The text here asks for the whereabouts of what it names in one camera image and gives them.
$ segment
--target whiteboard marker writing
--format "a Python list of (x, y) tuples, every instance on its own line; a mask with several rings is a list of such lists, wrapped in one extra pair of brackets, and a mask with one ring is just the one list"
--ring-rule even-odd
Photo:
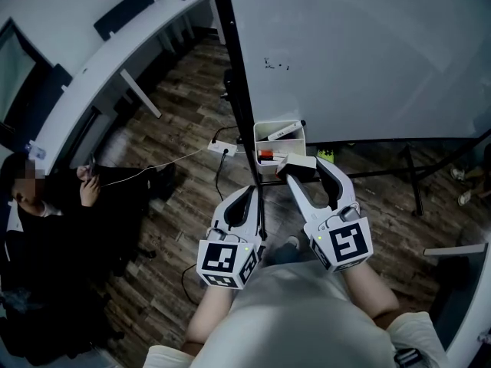
[(276, 131), (275, 133), (268, 135), (268, 137), (263, 140), (277, 140), (278, 138), (281, 138), (282, 136), (287, 135), (293, 131), (300, 130), (300, 128), (302, 128), (304, 125), (305, 120), (296, 121), (285, 128), (281, 128), (280, 131)]

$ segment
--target desk leg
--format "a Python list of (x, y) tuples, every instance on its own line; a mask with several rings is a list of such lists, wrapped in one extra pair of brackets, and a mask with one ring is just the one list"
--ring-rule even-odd
[(174, 46), (172, 46), (172, 42), (170, 42), (169, 36), (166, 31), (163, 30), (158, 36), (160, 43), (164, 49), (169, 49), (173, 54), (176, 54), (176, 50)]
[(184, 45), (184, 38), (183, 35), (181, 34), (181, 30), (179, 26), (177, 25), (176, 22), (173, 22), (170, 26), (172, 28), (172, 31), (174, 32), (174, 35), (176, 36), (176, 39), (181, 45)]
[(189, 18), (187, 16), (187, 14), (184, 14), (183, 18), (184, 18), (184, 24), (186, 25), (187, 34), (189, 34), (191, 39), (194, 39), (193, 28), (191, 27), (191, 23), (189, 22)]
[(140, 89), (140, 86), (137, 85), (137, 82), (134, 81), (134, 79), (128, 74), (128, 71), (122, 70), (120, 72), (121, 77), (128, 83), (128, 85), (131, 87), (131, 90), (134, 91), (134, 93), (138, 96), (138, 98), (141, 99), (141, 102), (143, 102), (145, 105), (147, 105), (148, 109), (150, 109), (150, 112), (153, 113), (153, 115), (157, 118), (160, 119), (160, 116), (162, 116), (162, 113), (159, 112), (159, 110), (153, 105), (152, 101), (147, 97), (147, 95), (143, 92), (143, 90)]
[(218, 31), (220, 44), (225, 45), (225, 35), (223, 35), (222, 22), (220, 21), (220, 16), (218, 15), (218, 8), (216, 7), (215, 0), (209, 0), (209, 7), (212, 9), (213, 22), (215, 22), (216, 30)]

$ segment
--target power strip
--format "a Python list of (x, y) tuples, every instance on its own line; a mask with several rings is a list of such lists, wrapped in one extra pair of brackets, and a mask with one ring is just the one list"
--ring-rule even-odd
[(220, 142), (219, 140), (216, 140), (215, 143), (210, 142), (208, 145), (208, 150), (214, 151), (216, 153), (223, 154), (224, 149), (229, 150), (227, 156), (234, 156), (237, 152), (237, 146), (235, 144)]

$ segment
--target seated person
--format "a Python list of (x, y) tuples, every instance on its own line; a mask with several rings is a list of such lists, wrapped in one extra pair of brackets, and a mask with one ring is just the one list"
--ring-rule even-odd
[(90, 179), (81, 166), (44, 177), (34, 161), (14, 153), (3, 163), (0, 184), (17, 202), (25, 233), (63, 247), (72, 268), (85, 274), (120, 274), (137, 247), (149, 194), (170, 195), (175, 166), (159, 173), (97, 166), (96, 173)]

